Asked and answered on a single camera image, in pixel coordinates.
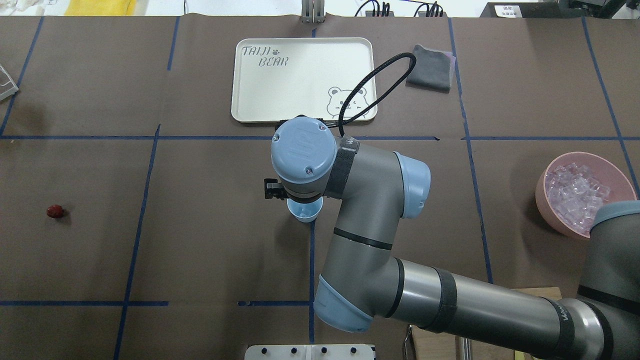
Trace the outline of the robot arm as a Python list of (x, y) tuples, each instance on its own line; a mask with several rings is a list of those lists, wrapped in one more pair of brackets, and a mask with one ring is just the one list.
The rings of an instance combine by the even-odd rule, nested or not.
[(332, 127), (282, 120), (270, 146), (278, 179), (265, 180), (267, 199), (342, 202), (313, 302), (324, 323), (358, 333), (382, 316), (539, 359), (639, 358), (638, 200), (597, 212), (576, 298), (533, 296), (391, 256), (400, 219), (425, 206), (430, 169)]

